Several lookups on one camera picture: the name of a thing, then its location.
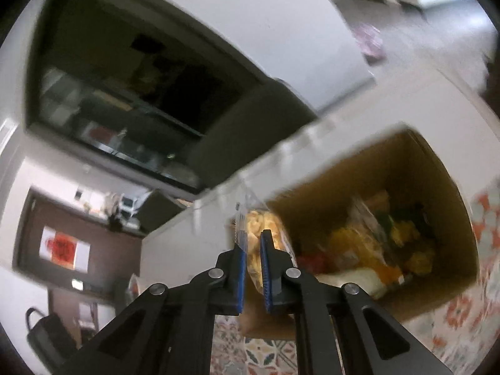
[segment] poster on door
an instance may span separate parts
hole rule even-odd
[[[60,267],[87,273],[91,245],[45,226],[40,241],[40,258]]]

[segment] black bag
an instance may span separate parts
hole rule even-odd
[[[32,328],[29,317],[38,313],[42,318]],[[26,311],[27,340],[40,361],[53,373],[77,351],[77,344],[55,313],[45,316],[35,307]]]

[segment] metal rivet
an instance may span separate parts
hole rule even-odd
[[[208,276],[210,278],[219,279],[224,275],[224,271],[219,268],[212,268],[208,271]]]
[[[288,268],[286,274],[289,278],[298,278],[299,276],[301,276],[301,271],[297,268]]]
[[[167,290],[167,287],[163,283],[155,283],[149,287],[149,293],[155,296],[162,294],[165,290]]]
[[[358,294],[359,286],[356,285],[355,283],[346,283],[344,285],[344,290],[349,294]]]

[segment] tablecloth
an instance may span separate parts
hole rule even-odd
[[[480,273],[476,284],[433,312],[403,323],[454,375],[469,375],[500,336],[500,181],[471,204]],[[243,337],[238,318],[217,316],[211,375],[295,375],[295,344]]]

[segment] open cardboard box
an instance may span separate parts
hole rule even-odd
[[[392,208],[423,204],[436,235],[437,256],[432,273],[415,277],[378,302],[397,320],[404,321],[448,302],[476,281],[478,253],[467,209],[443,164],[421,135],[410,129],[394,133],[347,156],[313,180],[268,203],[282,219],[292,245],[307,253],[325,244],[334,228],[347,219],[352,197],[370,198],[389,193]],[[288,339],[291,321],[273,326],[269,317],[256,314],[259,295],[249,292],[241,316],[249,337]]]

